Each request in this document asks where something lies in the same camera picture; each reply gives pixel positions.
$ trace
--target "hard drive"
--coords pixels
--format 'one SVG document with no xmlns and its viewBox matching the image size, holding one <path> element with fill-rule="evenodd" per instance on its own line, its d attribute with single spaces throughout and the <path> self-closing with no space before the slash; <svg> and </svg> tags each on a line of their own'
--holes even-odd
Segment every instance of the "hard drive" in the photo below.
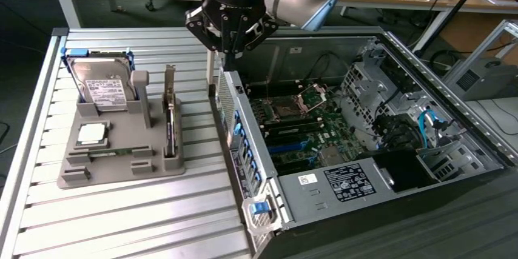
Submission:
<svg viewBox="0 0 518 259">
<path fill-rule="evenodd" d="M 83 103 L 93 103 L 100 112 L 125 110 L 127 101 L 137 99 L 131 84 L 131 52 L 64 50 L 63 62 L 72 74 Z"/>
</svg>

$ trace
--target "aluminum table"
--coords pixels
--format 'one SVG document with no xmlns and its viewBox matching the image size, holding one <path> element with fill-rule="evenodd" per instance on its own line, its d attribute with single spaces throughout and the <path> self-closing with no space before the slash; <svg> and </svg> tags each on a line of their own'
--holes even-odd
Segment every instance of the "aluminum table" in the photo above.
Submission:
<svg viewBox="0 0 518 259">
<path fill-rule="evenodd" d="M 59 50 L 135 53 L 149 98 L 176 65 L 185 174 L 63 190 L 56 186 L 77 90 Z M 250 258 L 207 95 L 207 50 L 185 29 L 75 29 L 53 36 L 0 203 L 5 258 Z"/>
</svg>

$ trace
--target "hard drive label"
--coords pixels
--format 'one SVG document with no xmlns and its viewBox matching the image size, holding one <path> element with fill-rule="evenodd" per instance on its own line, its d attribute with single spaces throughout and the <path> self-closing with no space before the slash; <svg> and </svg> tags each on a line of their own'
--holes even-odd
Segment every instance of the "hard drive label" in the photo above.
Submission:
<svg viewBox="0 0 518 259">
<path fill-rule="evenodd" d="M 119 79 L 87 80 L 89 96 L 96 106 L 125 106 L 123 82 Z"/>
<path fill-rule="evenodd" d="M 375 189 L 359 164 L 326 170 L 323 173 L 339 201 L 346 202 L 375 194 Z"/>
</svg>

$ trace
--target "motherboard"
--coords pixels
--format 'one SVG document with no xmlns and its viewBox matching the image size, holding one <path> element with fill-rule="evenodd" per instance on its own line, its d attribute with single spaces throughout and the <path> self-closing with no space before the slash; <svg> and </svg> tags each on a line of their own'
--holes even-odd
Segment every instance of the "motherboard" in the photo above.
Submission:
<svg viewBox="0 0 518 259">
<path fill-rule="evenodd" d="M 279 175 L 354 161 L 366 151 L 324 85 L 250 104 Z"/>
</svg>

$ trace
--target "black pole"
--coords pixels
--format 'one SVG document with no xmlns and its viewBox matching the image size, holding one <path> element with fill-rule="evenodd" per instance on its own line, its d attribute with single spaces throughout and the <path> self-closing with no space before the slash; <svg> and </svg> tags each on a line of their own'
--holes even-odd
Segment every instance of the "black pole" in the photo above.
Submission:
<svg viewBox="0 0 518 259">
<path fill-rule="evenodd" d="M 428 40 L 426 41 L 424 45 L 422 46 L 420 50 L 416 50 L 415 51 L 415 55 L 420 58 L 426 52 L 426 50 L 428 49 L 431 43 L 434 42 L 434 40 L 436 39 L 436 37 L 439 36 L 440 32 L 443 31 L 446 25 L 448 24 L 450 20 L 454 18 L 456 12 L 459 11 L 459 9 L 462 8 L 463 4 L 466 3 L 467 0 L 459 0 L 459 2 L 455 4 L 455 7 L 451 9 L 450 13 L 447 14 L 446 18 L 444 18 L 444 21 L 440 23 L 439 27 L 436 28 L 436 30 L 434 31 L 434 34 L 431 34 Z"/>
</svg>

